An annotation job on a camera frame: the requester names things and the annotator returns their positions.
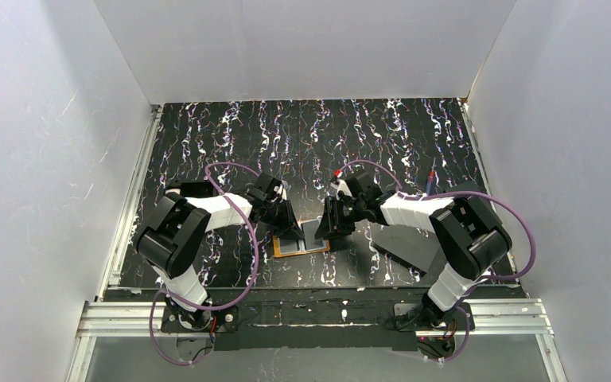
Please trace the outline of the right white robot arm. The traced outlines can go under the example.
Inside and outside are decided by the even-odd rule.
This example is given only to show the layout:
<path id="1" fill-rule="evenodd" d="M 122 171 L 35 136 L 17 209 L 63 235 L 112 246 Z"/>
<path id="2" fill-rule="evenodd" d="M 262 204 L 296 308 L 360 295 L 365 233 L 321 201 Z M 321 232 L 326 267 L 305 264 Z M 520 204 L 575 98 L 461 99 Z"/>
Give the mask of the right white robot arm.
<path id="1" fill-rule="evenodd" d="M 414 316 L 437 324 L 450 314 L 479 278 L 512 249 L 512 239 L 499 217 L 477 193 L 411 200 L 384 192 L 367 172 L 335 177 L 336 192 L 325 198 L 314 236 L 332 240 L 348 236 L 367 220 L 432 232 L 446 256 L 437 281 L 422 296 Z"/>

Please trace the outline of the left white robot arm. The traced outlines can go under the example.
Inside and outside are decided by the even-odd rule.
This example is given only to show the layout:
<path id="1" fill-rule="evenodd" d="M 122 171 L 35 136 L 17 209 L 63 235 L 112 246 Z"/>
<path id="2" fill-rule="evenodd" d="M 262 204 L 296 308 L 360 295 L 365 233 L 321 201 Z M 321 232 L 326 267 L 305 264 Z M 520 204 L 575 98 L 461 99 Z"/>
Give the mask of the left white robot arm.
<path id="1" fill-rule="evenodd" d="M 199 247 L 218 228 L 252 229 L 257 223 L 277 237 L 304 237 L 284 184 L 276 177 L 260 173 L 239 194 L 221 194 L 210 181 L 176 181 L 140 224 L 133 247 L 157 272 L 176 305 L 191 314 L 212 311 L 193 266 Z"/>

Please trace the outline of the orange card holder wallet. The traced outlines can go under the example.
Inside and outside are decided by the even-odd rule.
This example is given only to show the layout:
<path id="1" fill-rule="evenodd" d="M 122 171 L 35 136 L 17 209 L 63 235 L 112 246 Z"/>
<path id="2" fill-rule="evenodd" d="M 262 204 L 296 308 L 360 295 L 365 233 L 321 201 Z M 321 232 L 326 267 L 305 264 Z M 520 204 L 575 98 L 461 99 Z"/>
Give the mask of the orange card holder wallet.
<path id="1" fill-rule="evenodd" d="M 304 233 L 303 239 L 293 240 L 273 236 L 274 257 L 286 258 L 329 251 L 330 242 L 324 239 L 317 239 L 314 236 L 320 223 L 320 216 L 312 220 L 299 221 L 298 225 Z"/>

